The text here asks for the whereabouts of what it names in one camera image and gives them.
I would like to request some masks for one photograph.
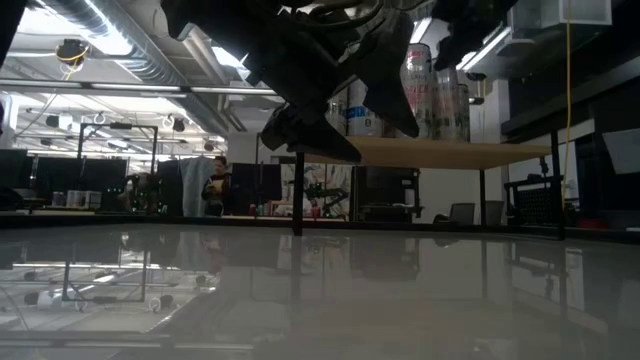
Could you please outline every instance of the black metal leg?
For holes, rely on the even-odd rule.
[[[487,226],[487,189],[484,170],[480,170],[480,225]]]
[[[300,300],[302,270],[302,199],[304,196],[304,153],[296,153],[293,181],[293,239],[291,240],[291,301]]]
[[[78,160],[82,159],[82,144],[84,143],[84,129],[87,124],[80,124],[80,133],[78,134]]]
[[[69,272],[71,271],[71,261],[67,260],[64,263],[64,280],[62,281],[62,300],[69,300],[67,294],[67,287],[69,286]]]
[[[302,199],[304,196],[304,153],[296,153],[293,181],[293,235],[302,236]]]
[[[553,176],[560,177],[560,149],[558,149],[558,132],[551,132],[551,162],[553,166]],[[551,182],[551,198],[554,219],[558,222],[558,240],[564,240],[564,214],[562,204],[562,190],[559,181]]]

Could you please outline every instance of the desk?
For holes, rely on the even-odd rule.
[[[16,211],[20,214],[25,215],[67,215],[67,216],[93,216],[96,215],[96,212],[93,210],[82,210],[82,209],[36,209],[36,210],[18,210]]]
[[[362,154],[358,165],[400,168],[487,170],[551,154],[549,146],[473,144],[422,139],[347,137]],[[308,154],[310,163],[347,164]]]
[[[279,220],[279,221],[292,221],[293,218],[287,216],[242,216],[242,215],[225,215],[223,219],[237,219],[237,220]],[[304,218],[307,222],[345,222],[344,219],[327,219],[327,218]]]

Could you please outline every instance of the duct pipe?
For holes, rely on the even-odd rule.
[[[211,45],[203,40],[202,32],[194,28],[189,37],[182,43],[187,48],[191,56],[196,60],[198,65],[207,74],[209,80],[214,84],[229,85],[229,80],[225,76],[224,70],[220,66],[218,59],[211,50]],[[224,116],[229,124],[237,131],[247,131],[247,128],[235,116],[229,105],[229,97],[227,95],[217,95],[217,110]]]
[[[135,61],[117,61],[120,66],[144,83],[186,85],[186,79],[149,39],[117,1],[96,0],[36,0],[54,16],[74,24],[87,40],[109,55],[127,55]],[[104,47],[122,52],[130,46],[129,53],[110,53]],[[183,107],[205,131],[226,136],[229,126],[220,115],[197,95],[168,99]]]

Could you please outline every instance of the stack of plastic cups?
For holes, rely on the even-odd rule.
[[[458,116],[456,122],[459,122],[458,140],[471,141],[471,111],[469,109],[469,87],[465,84],[458,85]]]
[[[347,100],[349,89],[346,88],[329,100],[329,109],[327,110],[327,121],[340,135],[347,135]]]
[[[400,79],[405,95],[413,110],[420,129],[420,138],[432,138],[434,116],[434,76],[432,70],[431,49],[425,44],[411,44],[407,57],[400,69]],[[396,130],[396,137],[407,138]]]
[[[458,75],[455,66],[437,72],[438,80],[435,99],[435,118],[433,122],[433,140],[456,141],[458,127],[462,124],[456,121],[458,116]]]

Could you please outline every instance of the wooden tabletop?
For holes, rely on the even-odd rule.
[[[363,166],[486,170],[551,154],[549,146],[474,144],[423,139],[347,138],[362,154]],[[347,164],[306,154],[308,163]]]

